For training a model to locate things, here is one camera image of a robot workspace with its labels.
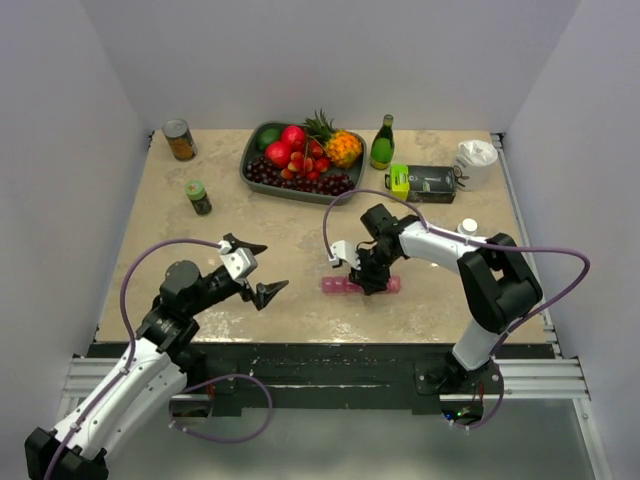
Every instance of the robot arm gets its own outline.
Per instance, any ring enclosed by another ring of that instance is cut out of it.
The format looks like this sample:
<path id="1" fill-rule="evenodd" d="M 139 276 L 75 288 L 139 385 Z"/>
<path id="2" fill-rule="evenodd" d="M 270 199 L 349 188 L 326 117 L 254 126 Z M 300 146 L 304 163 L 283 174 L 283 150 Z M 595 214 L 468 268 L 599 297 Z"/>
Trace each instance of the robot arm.
<path id="1" fill-rule="evenodd" d="M 38 428 L 29 436 L 25 443 L 29 478 L 44 478 L 53 453 L 73 430 L 52 478 L 106 479 L 105 460 L 117 454 L 139 426 L 184 390 L 189 373 L 202 360 L 203 355 L 189 345 L 199 330 L 193 316 L 235 294 L 261 310 L 288 284 L 258 284 L 252 290 L 247 277 L 258 265 L 254 255 L 267 247 L 243 243 L 231 234 L 225 235 L 220 245 L 223 265 L 205 277 L 190 261 L 168 268 L 160 294 L 136 332 L 134 359 L 128 369 L 131 345 L 74 412 L 53 430 Z M 80 422 L 87 405 L 94 401 L 95 407 Z"/>
<path id="2" fill-rule="evenodd" d="M 509 325 L 542 300 L 542 289 L 519 253 L 478 248 L 444 238 L 427 231 L 415 215 L 398 220 L 381 204 L 369 209 L 360 220 L 374 245 L 354 248 L 348 242 L 336 242 L 331 246 L 329 261 L 334 267 L 348 263 L 349 280 L 360 285 L 365 295 L 387 288 L 390 266 L 399 258 L 422 258 L 461 277 L 473 318 L 447 354 L 443 368 L 429 377 L 441 392 L 455 392 L 479 374 Z M 474 240 L 515 246 L 513 239 L 503 233 Z"/>

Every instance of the pink object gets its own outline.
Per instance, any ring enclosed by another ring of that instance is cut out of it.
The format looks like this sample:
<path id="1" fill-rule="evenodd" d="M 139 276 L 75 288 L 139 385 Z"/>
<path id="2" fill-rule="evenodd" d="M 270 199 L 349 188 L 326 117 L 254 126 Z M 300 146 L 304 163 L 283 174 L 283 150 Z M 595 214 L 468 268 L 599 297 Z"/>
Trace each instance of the pink object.
<path id="1" fill-rule="evenodd" d="M 322 293 L 362 293 L 362 288 L 351 283 L 346 276 L 322 277 Z M 387 284 L 387 290 L 380 293 L 398 293 L 402 288 L 400 277 L 392 275 Z"/>

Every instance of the pineapple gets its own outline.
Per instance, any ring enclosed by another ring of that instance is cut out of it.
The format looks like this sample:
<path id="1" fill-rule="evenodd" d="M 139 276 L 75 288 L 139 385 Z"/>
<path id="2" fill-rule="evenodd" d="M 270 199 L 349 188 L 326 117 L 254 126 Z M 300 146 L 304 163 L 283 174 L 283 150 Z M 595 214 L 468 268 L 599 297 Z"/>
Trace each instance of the pineapple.
<path id="1" fill-rule="evenodd" d="M 309 135 L 320 142 L 336 167 L 349 168 L 362 153 L 360 140 L 353 133 L 333 128 L 333 120 L 327 121 L 322 109 L 314 114 L 315 118 L 304 121 Z"/>

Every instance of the small jar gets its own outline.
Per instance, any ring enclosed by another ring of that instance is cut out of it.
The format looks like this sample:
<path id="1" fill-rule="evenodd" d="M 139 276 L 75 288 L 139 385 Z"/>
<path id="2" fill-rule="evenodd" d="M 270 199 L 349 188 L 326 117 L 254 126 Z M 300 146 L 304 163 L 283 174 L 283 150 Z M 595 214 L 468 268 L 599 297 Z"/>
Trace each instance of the small jar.
<path id="1" fill-rule="evenodd" d="M 211 202 L 204 185 L 200 180 L 191 180 L 184 187 L 187 197 L 191 200 L 191 205 L 198 215 L 208 215 L 211 213 Z"/>
<path id="2" fill-rule="evenodd" d="M 460 222 L 460 225 L 458 225 L 456 231 L 460 235 L 473 237 L 476 233 L 478 233 L 478 223 L 473 218 L 465 218 L 462 222 Z"/>

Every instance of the beige table surface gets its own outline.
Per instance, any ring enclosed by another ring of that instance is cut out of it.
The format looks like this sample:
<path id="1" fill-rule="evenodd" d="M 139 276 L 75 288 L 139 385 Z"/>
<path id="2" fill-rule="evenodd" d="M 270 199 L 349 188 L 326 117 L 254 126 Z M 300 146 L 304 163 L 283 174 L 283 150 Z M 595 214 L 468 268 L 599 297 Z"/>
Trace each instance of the beige table surface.
<path id="1" fill-rule="evenodd" d="M 238 165 L 250 130 L 194 130 L 196 158 L 181 163 L 156 131 L 137 198 L 105 305 L 97 341 L 127 339 L 119 314 L 118 290 L 128 265 L 147 247 L 161 240 L 193 237 L 217 241 L 225 233 L 261 243 L 269 249 L 258 257 L 253 285 L 288 279 L 290 285 L 263 311 L 234 297 L 197 317 L 197 341 L 256 342 L 456 342 L 469 322 L 458 276 L 418 259 L 399 260 L 392 274 L 400 275 L 398 294 L 364 297 L 358 294 L 327 296 L 320 290 L 323 275 L 348 273 L 327 263 L 321 221 L 325 206 L 253 193 L 240 180 Z M 374 131 L 357 131 L 371 145 Z M 394 161 L 409 164 L 450 165 L 456 146 L 468 139 L 490 141 L 486 132 L 396 131 Z M 384 190 L 385 172 L 367 165 L 362 187 Z M 213 212 L 195 214 L 184 185 L 200 179 L 206 186 Z M 361 194 L 336 207 L 329 216 L 330 241 L 357 243 L 370 240 L 360 216 L 384 203 L 398 217 L 408 210 L 382 197 Z M 478 235 L 505 232 L 519 241 L 500 167 L 476 192 L 459 192 L 451 205 L 420 204 L 433 224 L 455 229 L 464 218 L 479 224 Z M 130 283 L 128 311 L 134 328 L 140 324 L 158 292 L 166 268 L 177 260 L 194 261 L 203 274 L 221 264 L 214 249 L 169 246 L 154 253 L 138 268 Z M 543 343 L 542 324 L 532 319 L 511 342 Z"/>

